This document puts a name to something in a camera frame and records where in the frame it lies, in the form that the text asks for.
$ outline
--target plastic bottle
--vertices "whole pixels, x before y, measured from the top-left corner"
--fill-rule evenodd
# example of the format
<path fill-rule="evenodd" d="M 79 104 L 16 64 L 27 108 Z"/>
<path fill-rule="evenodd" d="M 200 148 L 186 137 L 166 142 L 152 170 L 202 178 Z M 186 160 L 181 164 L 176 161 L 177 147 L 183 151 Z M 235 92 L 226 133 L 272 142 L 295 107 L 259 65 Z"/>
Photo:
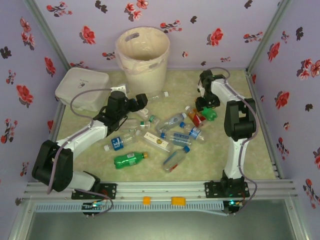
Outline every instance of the plastic bottle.
<path fill-rule="evenodd" d="M 211 107 L 207 108 L 204 107 L 203 111 L 201 112 L 201 114 L 208 120 L 208 121 L 213 121 L 215 120 L 215 118 L 218 116 L 216 111 L 213 110 Z"/>
<path fill-rule="evenodd" d="M 105 145 L 103 148 L 105 151 L 118 151 L 130 144 L 136 143 L 137 141 L 135 133 L 129 132 L 111 139 L 110 143 Z"/>
<path fill-rule="evenodd" d="M 190 106 L 186 106 L 185 110 L 186 110 L 186 114 L 192 120 L 193 124 L 197 128 L 199 128 L 205 124 L 206 118 L 203 115 L 201 115 L 201 113 L 199 113 L 197 111 L 197 109 L 191 108 Z"/>
<path fill-rule="evenodd" d="M 175 126 L 179 126 L 179 124 L 181 122 L 183 122 L 186 117 L 187 117 L 187 115 L 184 112 L 177 113 L 177 114 L 173 115 L 172 117 L 158 123 L 155 126 L 155 129 L 160 133 L 166 133 L 170 129 L 173 129 Z"/>
<path fill-rule="evenodd" d="M 138 119 L 127 119 L 120 127 L 120 132 L 135 132 L 138 129 L 149 129 L 149 121 L 139 121 Z"/>
<path fill-rule="evenodd" d="M 155 133 L 149 131 L 137 130 L 135 132 L 135 135 L 137 135 L 142 141 L 149 144 L 150 146 L 156 147 L 165 152 L 170 153 L 174 147 L 171 142 L 165 141 L 162 138 L 157 137 Z"/>
<path fill-rule="evenodd" d="M 172 153 L 164 162 L 163 169 L 170 173 L 186 158 L 186 154 L 190 151 L 190 148 L 185 146 L 183 149 L 178 149 Z"/>
<path fill-rule="evenodd" d="M 174 132 L 174 133 L 164 133 L 162 132 L 160 135 L 160 138 L 169 140 L 172 142 L 174 145 L 177 146 L 191 146 L 192 144 L 192 138 L 189 135 L 180 133 L 180 132 Z"/>
<path fill-rule="evenodd" d="M 169 97 L 169 93 L 167 91 L 153 91 L 153 92 L 146 94 L 146 98 L 148 99 L 148 103 L 156 103 L 166 97 Z"/>
<path fill-rule="evenodd" d="M 135 112 L 138 116 L 140 116 L 143 120 L 149 121 L 155 126 L 161 121 L 155 115 L 153 115 L 148 109 L 144 108 Z"/>
<path fill-rule="evenodd" d="M 193 137 L 195 140 L 199 141 L 200 143 L 204 143 L 208 136 L 205 132 L 197 128 L 196 126 L 192 124 L 186 124 L 184 122 L 180 123 L 180 128 L 184 129 L 186 133 L 188 133 L 191 137 Z"/>
<path fill-rule="evenodd" d="M 142 159 L 147 159 L 147 152 L 132 152 L 126 155 L 116 156 L 114 160 L 115 169 L 123 169 L 124 167 L 130 167 L 136 165 L 142 161 Z"/>

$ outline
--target white bucket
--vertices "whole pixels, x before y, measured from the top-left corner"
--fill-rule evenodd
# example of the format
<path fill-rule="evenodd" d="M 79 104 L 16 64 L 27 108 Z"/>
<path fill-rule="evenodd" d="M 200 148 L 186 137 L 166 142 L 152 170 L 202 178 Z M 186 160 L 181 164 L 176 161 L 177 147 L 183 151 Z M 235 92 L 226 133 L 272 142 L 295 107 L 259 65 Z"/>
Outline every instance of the white bucket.
<path fill-rule="evenodd" d="M 117 63 L 135 94 L 161 91 L 165 84 L 170 41 L 154 27 L 136 27 L 115 43 Z"/>

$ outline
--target green plastic bottle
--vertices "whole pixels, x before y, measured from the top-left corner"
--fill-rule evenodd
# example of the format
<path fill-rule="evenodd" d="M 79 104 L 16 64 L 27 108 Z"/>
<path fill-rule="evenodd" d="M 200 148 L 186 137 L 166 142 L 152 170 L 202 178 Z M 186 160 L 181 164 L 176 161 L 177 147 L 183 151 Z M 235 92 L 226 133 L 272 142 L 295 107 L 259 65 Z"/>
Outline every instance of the green plastic bottle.
<path fill-rule="evenodd" d="M 207 107 L 204 107 L 204 108 L 203 108 L 203 111 L 201 112 L 201 114 L 202 114 L 208 121 L 213 121 L 213 120 L 215 120 L 215 118 L 218 116 L 215 110 L 213 110 L 212 108 L 207 108 Z"/>
<path fill-rule="evenodd" d="M 115 169 L 123 169 L 141 162 L 142 159 L 147 159 L 147 152 L 131 152 L 126 155 L 116 156 L 114 158 Z"/>

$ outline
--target yellow block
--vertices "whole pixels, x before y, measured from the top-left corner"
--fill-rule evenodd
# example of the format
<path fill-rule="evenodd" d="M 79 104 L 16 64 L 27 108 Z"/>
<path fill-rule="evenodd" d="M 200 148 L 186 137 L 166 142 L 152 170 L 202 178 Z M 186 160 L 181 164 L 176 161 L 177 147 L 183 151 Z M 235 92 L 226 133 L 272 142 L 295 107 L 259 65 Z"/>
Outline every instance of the yellow block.
<path fill-rule="evenodd" d="M 181 196 L 173 196 L 171 198 L 171 205 L 186 206 L 186 199 Z"/>
<path fill-rule="evenodd" d="M 151 204 L 151 197 L 149 197 L 149 196 L 144 196 L 142 203 L 143 203 L 144 205 L 150 205 L 150 204 Z"/>

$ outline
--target cable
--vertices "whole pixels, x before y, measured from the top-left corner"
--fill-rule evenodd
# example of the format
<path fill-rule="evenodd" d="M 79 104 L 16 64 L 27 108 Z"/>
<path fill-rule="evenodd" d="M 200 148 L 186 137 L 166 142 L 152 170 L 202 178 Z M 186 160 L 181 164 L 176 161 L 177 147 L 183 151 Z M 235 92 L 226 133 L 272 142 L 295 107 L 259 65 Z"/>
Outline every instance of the cable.
<path fill-rule="evenodd" d="M 243 210 L 243 209 L 248 205 L 248 203 L 249 203 L 249 202 L 252 200 L 252 198 L 256 195 L 256 192 L 257 192 L 257 189 L 258 189 L 257 183 L 256 183 L 255 181 L 251 180 L 250 178 L 248 178 L 248 177 L 243 173 L 243 171 L 242 171 L 242 169 L 241 169 L 241 157 L 242 157 L 242 153 L 243 153 L 243 150 L 244 150 L 244 145 L 245 145 L 247 142 L 249 142 L 250 140 L 254 139 L 254 138 L 257 136 L 257 134 L 258 134 L 258 130 L 259 130 L 259 119 L 258 119 L 255 111 L 253 110 L 253 108 L 252 108 L 242 97 L 240 97 L 240 96 L 229 86 L 229 84 L 227 83 L 227 80 L 228 80 L 228 78 L 230 78 L 230 75 L 231 75 L 230 72 L 229 72 L 227 69 L 225 69 L 225 68 L 223 68 L 223 67 L 219 67 L 219 66 L 211 67 L 211 68 L 209 68 L 208 70 L 211 71 L 211 70 L 214 70 L 214 69 L 223 70 L 223 71 L 225 71 L 225 72 L 228 74 L 228 76 L 224 79 L 224 82 L 223 82 L 224 85 L 225 85 L 225 87 L 226 87 L 231 93 L 233 93 L 233 95 L 234 95 L 237 99 L 241 100 L 241 101 L 248 107 L 248 109 L 250 110 L 250 112 L 253 114 L 254 120 L 255 120 L 255 123 L 256 123 L 256 130 L 255 130 L 253 136 L 250 137 L 250 138 L 248 138 L 247 140 L 245 140 L 245 141 L 241 144 L 241 147 L 240 147 L 240 153 L 239 153 L 239 159 L 238 159 L 238 168 L 239 168 L 240 174 L 241 174 L 246 180 L 248 180 L 249 182 L 251 182 L 251 183 L 254 184 L 254 191 L 253 191 L 253 193 L 251 194 L 251 196 L 249 197 L 249 199 L 246 201 L 246 204 L 245 204 L 242 208 L 239 209 L 239 211 L 238 211 L 238 213 L 239 213 L 241 210 Z"/>
<path fill-rule="evenodd" d="M 51 171 L 51 177 L 50 177 L 50 181 L 49 181 L 49 185 L 48 185 L 48 189 L 46 191 L 46 194 L 50 194 L 51 191 L 52 191 L 52 185 L 54 183 L 54 178 L 55 178 L 55 173 L 56 173 L 56 168 L 57 168 L 57 162 L 58 162 L 58 158 L 59 158 L 59 155 L 62 151 L 62 149 L 64 149 L 64 147 L 68 144 L 68 142 L 71 142 L 73 139 L 75 139 L 76 137 L 78 137 L 79 135 L 81 134 L 84 134 L 86 131 L 88 131 L 94 124 L 94 119 L 93 117 L 91 116 L 87 116 L 87 115 L 82 115 L 82 114 L 79 114 L 77 112 L 75 112 L 75 110 L 73 109 L 73 106 L 72 104 L 74 103 L 74 101 L 76 100 L 77 97 L 81 96 L 82 94 L 86 94 L 86 93 L 91 93 L 91 92 L 98 92 L 98 91 L 111 91 L 112 89 L 110 88 L 101 88 L 101 89 L 91 89 L 91 90 L 86 90 L 86 91 L 83 91 L 83 92 L 80 92 L 79 94 L 75 95 L 74 98 L 72 98 L 71 102 L 70 102 L 70 109 L 71 109 L 71 112 L 73 112 L 73 114 L 75 114 L 76 116 L 78 117 L 81 117 L 81 118 L 86 118 L 86 119 L 90 119 L 90 125 L 83 129 L 82 131 L 76 133 L 75 135 L 73 135 L 72 137 L 70 137 L 66 142 L 64 142 L 61 147 L 58 149 L 58 151 L 56 152 L 55 154 L 55 157 L 54 157 L 54 161 L 53 161 L 53 166 L 52 166 L 52 171 Z M 110 197 L 108 197 L 107 195 L 105 194 L 100 194 L 100 193 L 97 193 L 97 192 L 93 192 L 93 191 L 87 191 L 87 190 L 82 190 L 82 189 L 75 189 L 77 191 L 80 191 L 80 192 L 83 192 L 83 193 L 87 193 L 87 194 L 92 194 L 92 195 L 97 195 L 97 196 L 101 196 L 101 197 L 104 197 L 108 200 L 110 200 L 111 202 L 111 207 L 109 207 L 107 210 L 105 211 L 102 211 L 96 215 L 99 215 L 99 214 L 104 214 L 108 211 L 110 211 L 113 207 L 114 207 L 114 203 L 112 201 L 112 199 Z"/>

